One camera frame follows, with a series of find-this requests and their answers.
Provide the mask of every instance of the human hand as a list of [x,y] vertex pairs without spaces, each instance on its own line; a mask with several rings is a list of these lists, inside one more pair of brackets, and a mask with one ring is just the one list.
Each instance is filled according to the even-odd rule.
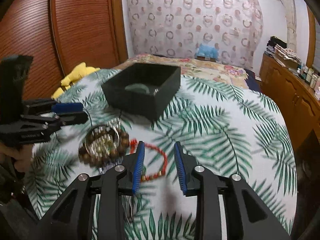
[[6,156],[12,157],[17,161],[14,163],[14,168],[18,172],[26,172],[31,164],[33,144],[23,145],[20,150],[7,147],[0,142],[0,164],[4,162]]

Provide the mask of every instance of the red beaded bracelet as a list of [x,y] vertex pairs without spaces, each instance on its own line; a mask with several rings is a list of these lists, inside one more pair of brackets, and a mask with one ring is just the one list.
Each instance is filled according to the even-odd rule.
[[[160,171],[158,171],[157,173],[150,175],[150,176],[142,175],[141,182],[153,180],[153,179],[156,179],[158,177],[165,175],[165,171],[166,171],[167,165],[168,165],[167,155],[165,154],[165,152],[163,150],[161,150],[159,147],[154,146],[152,144],[145,143],[144,145],[145,145],[145,147],[152,149],[152,150],[156,150],[158,153],[160,153],[163,156],[164,164],[163,164],[162,169]],[[135,152],[137,146],[138,146],[138,141],[136,140],[136,138],[133,138],[130,141],[130,154],[133,154]]]

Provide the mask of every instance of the dresser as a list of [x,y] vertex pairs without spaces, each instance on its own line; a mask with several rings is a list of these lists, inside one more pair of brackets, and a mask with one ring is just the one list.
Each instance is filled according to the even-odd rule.
[[320,139],[320,103],[313,89],[267,55],[263,56],[260,78],[262,92],[276,102],[283,115],[293,150],[312,130]]

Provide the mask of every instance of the silver screw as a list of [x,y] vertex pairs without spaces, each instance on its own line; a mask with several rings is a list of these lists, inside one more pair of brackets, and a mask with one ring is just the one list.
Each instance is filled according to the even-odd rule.
[[241,180],[241,176],[239,174],[232,174],[231,178],[235,181]]
[[197,171],[197,172],[204,172],[204,167],[202,167],[202,166],[196,166],[196,167],[195,167],[195,171]]
[[88,174],[82,173],[78,176],[78,179],[79,181],[85,181],[88,177]]
[[124,171],[124,166],[123,166],[123,165],[117,165],[117,166],[115,167],[115,170],[116,170],[117,172]]

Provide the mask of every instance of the black box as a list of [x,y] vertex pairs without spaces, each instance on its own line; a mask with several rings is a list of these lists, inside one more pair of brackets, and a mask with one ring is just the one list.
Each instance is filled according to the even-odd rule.
[[[179,90],[180,72],[178,66],[135,63],[107,80],[101,87],[112,107],[156,121]],[[135,83],[146,85],[150,94],[124,89]]]

